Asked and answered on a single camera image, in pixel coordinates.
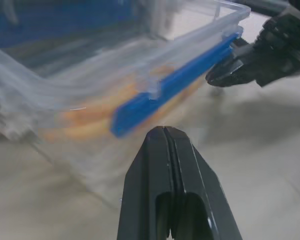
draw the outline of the white tiled floor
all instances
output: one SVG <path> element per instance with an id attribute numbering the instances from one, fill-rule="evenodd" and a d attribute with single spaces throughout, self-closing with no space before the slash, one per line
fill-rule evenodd
<path id="1" fill-rule="evenodd" d="M 248 41 L 264 20 L 243 23 Z M 207 91 L 189 99 L 180 124 L 217 173 L 243 239 L 300 240 L 300 77 L 215 100 Z M 117 208 L 28 145 L 0 141 L 0 240 L 114 240 L 118 221 Z"/>

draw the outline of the clear plastic container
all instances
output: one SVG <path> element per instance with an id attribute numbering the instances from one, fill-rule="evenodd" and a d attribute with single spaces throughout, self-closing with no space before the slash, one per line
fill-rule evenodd
<path id="1" fill-rule="evenodd" d="M 147 124 L 123 138 L 111 132 L 116 110 L 142 93 L 154 103 L 163 94 L 162 79 L 178 75 L 201 56 L 212 58 L 211 49 L 242 33 L 238 24 L 250 13 L 248 7 L 223 1 L 174 3 L 164 5 L 161 17 L 153 15 L 158 22 L 152 16 L 149 32 L 122 25 L 101 35 L 89 32 L 73 41 L 31 45 L 41 51 L 24 45 L 0 49 L 0 131 L 10 139 L 35 133 L 29 138 L 33 147 L 114 203 L 121 191 L 109 186 L 124 177 L 146 131 L 204 80 L 189 82 L 165 99 Z M 152 11 L 162 7 L 152 6 Z"/>

